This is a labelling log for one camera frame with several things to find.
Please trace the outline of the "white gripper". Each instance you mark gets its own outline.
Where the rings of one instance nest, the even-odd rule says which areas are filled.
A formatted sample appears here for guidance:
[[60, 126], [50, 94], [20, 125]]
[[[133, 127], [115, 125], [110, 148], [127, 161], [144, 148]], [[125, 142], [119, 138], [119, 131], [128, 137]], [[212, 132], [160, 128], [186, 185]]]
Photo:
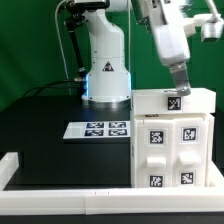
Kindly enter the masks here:
[[190, 58], [187, 37], [193, 28], [186, 10], [192, 0], [134, 0], [134, 14], [139, 25], [153, 35], [161, 64], [170, 73], [179, 96], [191, 94], [186, 62]]

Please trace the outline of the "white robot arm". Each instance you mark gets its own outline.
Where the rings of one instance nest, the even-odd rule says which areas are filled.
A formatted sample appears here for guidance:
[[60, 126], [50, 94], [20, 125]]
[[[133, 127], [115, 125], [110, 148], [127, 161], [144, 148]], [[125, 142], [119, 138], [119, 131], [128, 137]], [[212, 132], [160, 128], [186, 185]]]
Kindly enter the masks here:
[[190, 58], [181, 9], [185, 0], [81, 0], [91, 44], [91, 70], [82, 99], [102, 108], [130, 101], [131, 75], [125, 67], [124, 33], [106, 18], [108, 11], [133, 7], [136, 21], [152, 33], [161, 63], [172, 75], [177, 94], [191, 93], [186, 62]]

